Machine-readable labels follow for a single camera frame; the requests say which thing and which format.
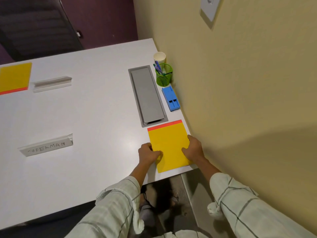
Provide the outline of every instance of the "green mesh pen holder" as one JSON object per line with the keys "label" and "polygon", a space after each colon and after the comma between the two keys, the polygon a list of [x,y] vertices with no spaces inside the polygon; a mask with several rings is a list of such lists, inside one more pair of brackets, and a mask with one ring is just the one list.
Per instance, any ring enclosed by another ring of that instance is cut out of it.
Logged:
{"label": "green mesh pen holder", "polygon": [[172,76],[173,76],[173,69],[167,63],[160,64],[161,70],[166,75],[161,75],[157,70],[156,72],[156,83],[161,87],[166,87],[171,83]]}

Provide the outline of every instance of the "paper cup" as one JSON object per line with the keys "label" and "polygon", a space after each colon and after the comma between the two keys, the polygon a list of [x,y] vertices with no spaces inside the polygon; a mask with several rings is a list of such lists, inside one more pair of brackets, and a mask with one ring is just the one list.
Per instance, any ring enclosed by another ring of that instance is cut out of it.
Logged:
{"label": "paper cup", "polygon": [[163,52],[157,52],[153,55],[154,62],[157,61],[159,64],[165,63],[166,55]]}

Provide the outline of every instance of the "beige wall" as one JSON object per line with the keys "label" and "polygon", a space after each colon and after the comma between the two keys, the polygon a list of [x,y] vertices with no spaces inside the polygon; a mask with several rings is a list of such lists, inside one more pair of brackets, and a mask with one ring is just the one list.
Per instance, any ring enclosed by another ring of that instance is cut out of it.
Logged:
{"label": "beige wall", "polygon": [[317,0],[223,0],[212,29],[200,0],[134,5],[211,162],[317,234]]}

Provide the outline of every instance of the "chair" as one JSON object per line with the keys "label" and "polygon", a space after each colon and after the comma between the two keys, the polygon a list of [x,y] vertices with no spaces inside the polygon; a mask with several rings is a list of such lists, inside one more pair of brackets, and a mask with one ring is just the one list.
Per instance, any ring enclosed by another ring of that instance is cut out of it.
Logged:
{"label": "chair", "polygon": [[83,49],[60,0],[0,0],[0,43],[15,61]]}

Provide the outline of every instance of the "orange edge strip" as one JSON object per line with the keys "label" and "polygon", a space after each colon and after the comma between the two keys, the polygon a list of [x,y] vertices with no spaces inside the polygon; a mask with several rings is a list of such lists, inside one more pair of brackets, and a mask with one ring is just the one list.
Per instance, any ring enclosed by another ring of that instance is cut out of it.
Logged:
{"label": "orange edge strip", "polygon": [[11,89],[11,90],[8,90],[8,91],[3,91],[3,92],[0,92],[0,95],[2,94],[9,94],[9,93],[14,93],[14,92],[19,92],[19,91],[24,91],[24,90],[28,90],[29,87],[24,87],[24,88],[17,88],[17,89]]}
{"label": "orange edge strip", "polygon": [[177,120],[177,121],[173,121],[173,122],[170,122],[170,123],[161,124],[161,125],[158,125],[158,126],[147,128],[147,131],[149,132],[149,131],[152,131],[152,130],[156,130],[158,128],[164,128],[164,127],[171,126],[171,125],[178,124],[178,123],[182,123],[182,122],[183,122],[182,120]]}

